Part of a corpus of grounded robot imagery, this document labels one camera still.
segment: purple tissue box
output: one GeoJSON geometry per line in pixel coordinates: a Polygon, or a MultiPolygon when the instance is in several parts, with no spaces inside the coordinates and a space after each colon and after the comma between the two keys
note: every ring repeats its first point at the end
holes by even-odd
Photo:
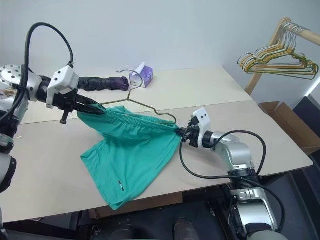
{"type": "MultiPolygon", "coordinates": [[[[154,70],[152,69],[152,67],[144,66],[140,75],[143,79],[143,83],[142,83],[141,87],[146,88],[149,85],[149,83],[152,81],[152,79],[154,78],[154,70]]],[[[131,85],[140,86],[141,79],[137,74],[133,75],[133,73],[130,73],[129,78],[130,78],[131,85]]]]}

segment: clothing rack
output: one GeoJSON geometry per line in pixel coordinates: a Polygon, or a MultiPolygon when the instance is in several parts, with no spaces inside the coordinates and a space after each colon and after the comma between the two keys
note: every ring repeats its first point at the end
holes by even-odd
{"type": "MultiPolygon", "coordinates": [[[[291,22],[291,19],[288,17],[284,17],[279,21],[279,23],[275,29],[275,32],[271,38],[271,41],[269,43],[270,46],[277,44],[278,39],[281,38],[280,31],[279,31],[280,26],[286,22],[291,22]]],[[[320,46],[320,35],[319,34],[316,34],[310,30],[304,30],[304,31],[298,33],[298,36],[300,36],[301,38],[303,38],[305,40],[308,40],[309,42],[312,42],[312,43],[320,46]]],[[[254,73],[253,74],[251,80],[249,81],[249,83],[247,84],[247,86],[244,89],[249,95],[251,95],[252,92],[254,91],[256,85],[258,84],[260,78],[262,77],[262,74],[263,73],[254,73]]]]}

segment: teal shorts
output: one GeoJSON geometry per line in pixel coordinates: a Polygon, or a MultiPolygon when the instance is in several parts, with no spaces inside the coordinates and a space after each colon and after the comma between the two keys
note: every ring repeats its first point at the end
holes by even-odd
{"type": "Polygon", "coordinates": [[[134,114],[124,106],[107,108],[103,115],[78,112],[78,117],[104,137],[81,159],[114,210],[145,191],[180,142],[175,124],[134,114]]]}

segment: shoe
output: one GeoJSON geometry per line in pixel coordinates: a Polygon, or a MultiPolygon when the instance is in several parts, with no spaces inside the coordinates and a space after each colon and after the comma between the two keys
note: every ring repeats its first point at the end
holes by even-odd
{"type": "Polygon", "coordinates": [[[129,240],[134,238],[132,225],[124,225],[111,234],[109,240],[129,240]]]}
{"type": "Polygon", "coordinates": [[[200,240],[193,224],[185,218],[179,218],[173,229],[174,240],[200,240]]]}

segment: metal hanger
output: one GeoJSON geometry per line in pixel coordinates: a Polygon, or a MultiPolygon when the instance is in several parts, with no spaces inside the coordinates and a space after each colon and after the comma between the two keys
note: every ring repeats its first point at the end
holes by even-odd
{"type": "Polygon", "coordinates": [[[246,53],[238,60],[240,67],[248,74],[267,73],[312,80],[319,71],[319,66],[304,54],[295,53],[297,35],[306,28],[291,22],[280,26],[277,44],[258,49],[255,53],[246,53]],[[273,59],[292,56],[297,63],[269,63],[273,59]]]}
{"type": "Polygon", "coordinates": [[[141,79],[141,84],[140,84],[139,86],[135,87],[135,88],[130,89],[130,91],[129,91],[129,93],[128,93],[128,96],[127,96],[125,99],[116,100],[116,101],[103,102],[103,103],[101,103],[101,105],[115,104],[115,103],[120,103],[120,102],[125,102],[125,101],[133,102],[133,103],[135,103],[135,104],[139,104],[139,105],[144,106],[144,107],[146,107],[146,108],[152,109],[152,110],[155,112],[155,114],[157,114],[157,115],[160,115],[160,116],[161,116],[161,115],[168,115],[168,116],[170,116],[170,117],[172,117],[172,118],[174,119],[174,121],[164,121],[164,120],[163,120],[163,122],[162,122],[162,121],[159,122],[160,124],[176,124],[176,123],[177,123],[177,119],[176,119],[176,117],[173,116],[172,114],[170,114],[170,113],[159,113],[159,112],[157,112],[157,110],[156,110],[154,107],[152,107],[152,106],[149,106],[149,105],[146,105],[146,104],[144,104],[144,103],[141,103],[141,102],[138,102],[138,101],[135,101],[135,100],[130,99],[131,91],[134,90],[134,89],[140,88],[140,87],[142,86],[142,84],[143,84],[143,78],[141,77],[141,75],[140,75],[138,72],[136,72],[136,71],[134,71],[134,70],[131,70],[131,69],[123,69],[123,70],[121,70],[121,71],[118,71],[118,70],[117,70],[116,72],[117,72],[117,73],[122,73],[122,72],[125,72],[125,71],[129,71],[129,72],[132,72],[132,73],[137,74],[138,77],[141,79]]]}

